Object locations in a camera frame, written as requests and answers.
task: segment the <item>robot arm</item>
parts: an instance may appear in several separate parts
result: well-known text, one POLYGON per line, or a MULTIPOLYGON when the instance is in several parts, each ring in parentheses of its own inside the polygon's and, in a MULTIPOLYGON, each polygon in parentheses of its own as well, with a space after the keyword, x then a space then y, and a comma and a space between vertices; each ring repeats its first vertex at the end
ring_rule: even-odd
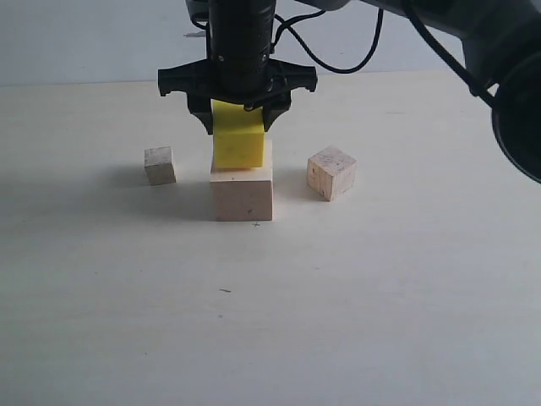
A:
MULTIPOLYGON (((298 0, 323 10, 349 0, 298 0)), ((406 15, 405 0, 363 0, 406 15)), ((206 21, 207 58, 158 73, 162 96, 187 94, 189 111, 212 134, 210 100, 262 107, 265 131, 291 106, 291 91, 315 91, 315 68, 271 59, 276 0, 186 0, 206 21)), ((462 41, 467 75, 486 91, 500 85, 493 126, 502 151, 541 183, 541 0, 409 0, 427 26, 462 41)), ((470 87, 474 96, 477 91, 470 87)))

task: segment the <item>black cable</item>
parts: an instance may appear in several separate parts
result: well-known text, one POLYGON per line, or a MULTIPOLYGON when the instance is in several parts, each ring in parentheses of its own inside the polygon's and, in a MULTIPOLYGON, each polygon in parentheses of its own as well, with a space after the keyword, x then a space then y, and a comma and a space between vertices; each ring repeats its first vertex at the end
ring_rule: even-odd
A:
POLYGON ((492 96, 484 86, 479 83, 460 63, 445 49, 443 46, 430 34, 430 31, 426 28, 426 25, 419 18, 415 10, 413 9, 410 0, 402 0, 402 9, 404 14, 410 20, 413 27, 424 41, 432 48, 436 54, 443 59, 443 61, 455 72, 465 83, 469 86, 471 92, 475 96, 481 97, 481 99, 491 108, 496 108, 495 97, 492 96))
MULTIPOLYGON (((358 72, 362 68, 364 68, 368 64, 370 59, 372 59, 372 57, 374 56, 375 51, 378 48, 378 44, 380 42, 381 27, 383 26, 383 15, 384 15, 384 11, 383 11, 383 9, 380 8, 378 10, 378 19, 377 19, 377 23, 376 23, 376 26, 375 26, 374 39, 372 40, 372 46, 370 47, 369 53, 367 53, 366 57, 357 66, 354 66, 353 68, 349 68, 349 69, 335 68, 335 67, 330 66, 329 64, 323 62, 321 59, 319 59, 312 52, 312 50, 309 48, 309 46, 306 45, 306 42, 304 42, 303 38, 295 31, 294 28, 292 28, 291 26, 288 26, 288 27, 286 27, 286 30, 291 32, 291 34, 295 37, 295 39, 298 41, 298 43, 304 49, 304 51, 309 55, 309 57, 311 57, 312 60, 314 62, 316 62, 322 68, 327 69, 327 70, 329 70, 329 71, 331 71, 331 72, 333 72, 335 74, 353 74, 355 72, 358 72)), ((275 14, 275 18, 278 21, 280 21, 282 24, 286 23, 286 20, 284 20, 278 14, 275 14)))
POLYGON ((276 30, 275 39, 274 39, 274 42, 272 42, 270 52, 271 53, 274 52, 274 50, 276 48, 276 45, 278 44, 278 41, 281 38, 281 35, 289 27, 291 27, 292 25, 294 25, 296 23, 300 23, 301 21, 305 21, 306 19, 315 19, 316 17, 320 17, 321 15, 323 15, 325 13, 326 13, 325 10, 320 10, 320 11, 318 11, 316 13, 298 15, 296 17, 292 17, 292 18, 287 19, 286 21, 284 21, 282 24, 280 24, 280 26, 276 30))
POLYGON ((200 30, 206 30, 206 27, 202 25, 201 23, 197 22, 197 19, 208 19, 209 15, 207 13, 196 13, 192 16, 190 16, 190 21, 193 25, 195 25, 200 30))

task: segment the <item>table surface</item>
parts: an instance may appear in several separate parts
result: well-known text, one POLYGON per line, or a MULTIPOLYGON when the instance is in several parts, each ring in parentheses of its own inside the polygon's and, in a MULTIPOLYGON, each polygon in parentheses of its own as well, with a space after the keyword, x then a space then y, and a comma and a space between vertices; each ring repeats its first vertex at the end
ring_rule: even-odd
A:
POLYGON ((276 220, 218 223, 183 95, 0 89, 3 405, 541 404, 541 189, 480 100, 323 76, 269 137, 276 220), (358 159, 332 203, 305 178, 328 145, 358 159))

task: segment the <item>yellow sponge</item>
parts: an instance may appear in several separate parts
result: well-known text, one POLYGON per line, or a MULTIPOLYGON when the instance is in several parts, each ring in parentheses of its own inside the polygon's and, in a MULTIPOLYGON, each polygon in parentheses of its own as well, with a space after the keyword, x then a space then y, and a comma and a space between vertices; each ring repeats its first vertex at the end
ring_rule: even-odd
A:
POLYGON ((252 112, 214 100, 214 164, 216 168, 263 167, 265 129, 260 108, 252 112))

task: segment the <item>white wall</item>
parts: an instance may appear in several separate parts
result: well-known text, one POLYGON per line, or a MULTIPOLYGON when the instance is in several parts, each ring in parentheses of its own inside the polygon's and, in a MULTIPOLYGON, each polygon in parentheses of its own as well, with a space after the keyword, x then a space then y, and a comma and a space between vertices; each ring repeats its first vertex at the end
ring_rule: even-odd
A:
MULTIPOLYGON (((284 17, 311 10, 278 0, 284 17)), ((298 30, 325 61, 349 67, 366 53, 375 16, 375 8, 353 2, 298 30)), ((204 56, 205 40, 186 37, 195 31, 184 0, 0 0, 0 85, 153 80, 159 68, 204 56)), ((438 37, 461 55, 458 40, 438 37)), ((277 51, 275 58, 310 63, 288 34, 277 51)), ((406 20, 386 15, 367 70, 441 67, 406 20)))

